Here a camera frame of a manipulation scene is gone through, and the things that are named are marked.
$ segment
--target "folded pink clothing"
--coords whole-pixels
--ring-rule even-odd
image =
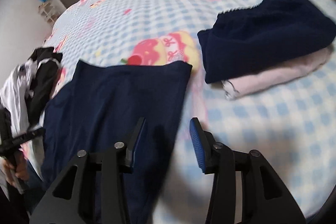
[[[234,100],[247,94],[265,90],[271,86],[288,82],[305,76],[327,62],[331,55],[331,47],[317,52],[285,61],[255,75],[223,80],[223,89],[228,100]]]

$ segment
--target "white wall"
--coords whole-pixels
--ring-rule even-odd
[[[39,4],[38,0],[0,0],[0,86],[51,32],[38,14]]]

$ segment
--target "bed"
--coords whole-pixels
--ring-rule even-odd
[[[197,165],[189,136],[192,117],[233,150],[260,150],[305,217],[321,208],[335,186],[335,54],[307,77],[236,101],[226,100],[220,85],[204,82],[197,32],[211,28],[219,12],[261,1],[80,0],[61,15],[45,43],[63,52],[55,94],[71,80],[79,59],[97,66],[159,65],[187,56],[193,65],[170,169],[153,213],[155,224],[204,223],[213,177]],[[336,21],[333,0],[311,1]],[[137,57],[142,54],[148,55],[146,60]],[[41,151],[30,143],[28,154],[38,170]]]

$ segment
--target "pile of clothes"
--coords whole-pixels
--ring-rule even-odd
[[[11,114],[13,137],[39,122],[62,58],[63,54],[54,52],[54,47],[37,48],[26,63],[12,70],[0,89],[0,103]]]
[[[263,0],[218,15],[198,33],[205,82],[228,99],[302,77],[331,55],[336,25],[309,0]]]

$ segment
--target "bedspread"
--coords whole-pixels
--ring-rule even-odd
[[[236,101],[225,99],[220,84],[204,82],[197,32],[211,28],[220,12],[261,1],[80,0],[53,27],[45,45],[63,52],[55,92],[71,80],[79,59],[97,66],[174,60],[193,65],[155,224],[204,223],[213,176],[198,168],[189,136],[192,117],[233,150],[260,150],[306,217],[323,205],[336,183],[335,54],[307,77]],[[311,1],[335,20],[334,1]]]

